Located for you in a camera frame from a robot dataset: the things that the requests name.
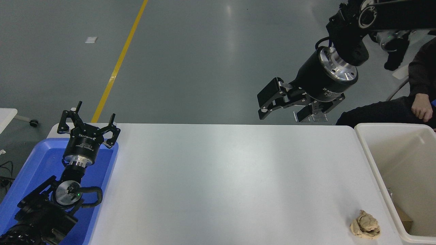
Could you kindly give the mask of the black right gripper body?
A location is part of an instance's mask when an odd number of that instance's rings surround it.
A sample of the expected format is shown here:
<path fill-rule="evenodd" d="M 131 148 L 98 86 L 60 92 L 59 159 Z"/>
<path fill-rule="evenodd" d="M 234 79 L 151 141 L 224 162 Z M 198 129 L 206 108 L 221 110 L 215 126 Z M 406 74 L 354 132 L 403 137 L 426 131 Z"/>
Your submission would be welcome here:
<path fill-rule="evenodd" d="M 317 49 L 293 81 L 320 102 L 332 102 L 356 82 L 357 68 L 344 61 L 335 49 Z"/>

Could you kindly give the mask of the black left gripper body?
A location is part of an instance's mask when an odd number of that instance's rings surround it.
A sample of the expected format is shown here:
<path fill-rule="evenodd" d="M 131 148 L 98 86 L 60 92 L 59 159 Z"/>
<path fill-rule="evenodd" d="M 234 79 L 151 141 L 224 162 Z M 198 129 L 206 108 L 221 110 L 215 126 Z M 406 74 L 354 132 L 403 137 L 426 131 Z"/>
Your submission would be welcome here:
<path fill-rule="evenodd" d="M 74 127 L 63 158 L 67 160 L 69 157 L 81 156 L 95 160 L 103 142 L 103 136 L 98 131 L 98 127 L 89 124 L 84 124 L 84 129 Z"/>

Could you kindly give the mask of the person's hand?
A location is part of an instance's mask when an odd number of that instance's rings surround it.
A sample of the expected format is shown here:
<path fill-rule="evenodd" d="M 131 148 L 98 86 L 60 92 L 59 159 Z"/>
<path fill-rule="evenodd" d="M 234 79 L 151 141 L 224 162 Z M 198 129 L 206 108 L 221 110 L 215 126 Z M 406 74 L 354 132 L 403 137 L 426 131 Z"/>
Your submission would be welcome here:
<path fill-rule="evenodd" d="M 433 116 L 433 109 L 429 95 L 417 93 L 412 103 L 411 111 L 416 118 L 427 123 Z"/>

